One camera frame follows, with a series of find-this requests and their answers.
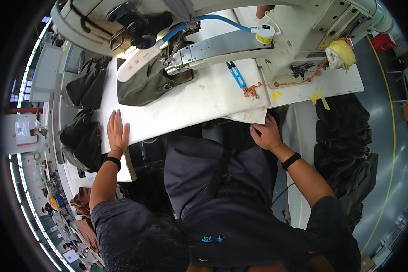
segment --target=olive green fabric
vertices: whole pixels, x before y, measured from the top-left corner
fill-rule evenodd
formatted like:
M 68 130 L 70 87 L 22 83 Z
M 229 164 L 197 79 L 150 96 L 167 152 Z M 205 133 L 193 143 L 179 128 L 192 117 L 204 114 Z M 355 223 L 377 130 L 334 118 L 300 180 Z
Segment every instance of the olive green fabric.
M 118 67 L 123 62 L 118 59 Z M 118 102 L 127 106 L 145 106 L 168 91 L 163 89 L 165 84 L 176 86 L 193 79 L 192 70 L 169 76 L 164 68 L 164 64 L 155 57 L 128 81 L 117 81 Z

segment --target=sewing machine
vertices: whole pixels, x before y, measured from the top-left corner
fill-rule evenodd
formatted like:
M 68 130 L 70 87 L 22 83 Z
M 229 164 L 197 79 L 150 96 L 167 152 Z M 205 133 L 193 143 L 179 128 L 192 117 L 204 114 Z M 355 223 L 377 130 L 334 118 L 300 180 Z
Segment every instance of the sewing machine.
M 56 4 L 51 15 L 60 34 L 74 44 L 128 59 L 130 65 L 126 62 L 118 70 L 119 81 L 126 81 L 146 59 L 157 56 L 170 75 L 253 58 L 262 68 L 265 84 L 301 82 L 324 60 L 332 41 L 344 36 L 355 44 L 372 31 L 387 33 L 393 28 L 392 17 L 379 0 L 190 0 L 178 1 L 175 7 L 164 2 L 70 0 L 61 11 Z M 173 29 L 179 28 L 187 37 L 200 31 L 204 14 L 257 4 L 276 5 L 258 22 L 274 29 L 272 42 L 263 44 L 254 33 L 237 30 L 184 46 L 171 56 L 160 53 L 158 47 L 166 45 Z M 146 59 L 137 58 L 139 53 Z

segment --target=brown fabric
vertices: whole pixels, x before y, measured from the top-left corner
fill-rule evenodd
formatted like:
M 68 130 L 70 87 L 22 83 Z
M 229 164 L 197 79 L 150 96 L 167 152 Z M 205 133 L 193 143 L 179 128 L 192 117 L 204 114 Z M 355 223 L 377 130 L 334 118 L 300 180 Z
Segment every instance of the brown fabric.
M 82 220 L 76 221 L 76 227 L 82 233 L 83 238 L 86 241 L 86 244 L 92 249 L 94 252 L 99 253 L 100 250 L 98 249 L 98 240 L 95 236 L 95 231 L 92 226 L 91 220 L 89 218 L 84 218 Z
M 78 194 L 71 200 L 71 206 L 76 208 L 77 215 L 81 215 L 82 218 L 91 218 L 91 212 L 89 210 L 89 197 L 91 196 L 91 188 L 79 188 Z

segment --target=blue thread snips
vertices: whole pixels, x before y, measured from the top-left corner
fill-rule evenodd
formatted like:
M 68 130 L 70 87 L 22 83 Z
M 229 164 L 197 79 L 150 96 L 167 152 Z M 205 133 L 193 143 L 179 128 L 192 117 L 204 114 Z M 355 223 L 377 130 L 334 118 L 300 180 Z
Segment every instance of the blue thread snips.
M 245 88 L 246 87 L 245 81 L 243 80 L 242 75 L 239 73 L 239 70 L 237 70 L 236 65 L 234 65 L 234 62 L 232 61 L 230 61 L 230 63 L 227 62 L 227 67 L 230 70 L 230 73 L 233 75 L 239 87 L 242 89 Z

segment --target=worker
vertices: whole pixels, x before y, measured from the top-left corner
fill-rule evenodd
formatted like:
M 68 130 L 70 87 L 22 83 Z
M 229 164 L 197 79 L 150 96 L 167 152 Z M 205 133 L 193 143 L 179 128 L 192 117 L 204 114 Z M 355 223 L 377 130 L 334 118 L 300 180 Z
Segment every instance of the worker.
M 115 200 L 117 160 L 127 148 L 129 125 L 121 128 L 120 112 L 113 112 L 108 156 L 116 160 L 101 166 L 90 196 L 108 271 L 360 270 L 357 242 L 332 189 L 282 143 L 271 115 L 265 124 L 250 126 L 256 145 L 246 149 L 230 150 L 202 138 L 169 140 L 164 181 L 178 222 L 133 201 Z M 274 181 L 264 150 L 283 162 L 309 203 L 307 230 L 273 216 Z

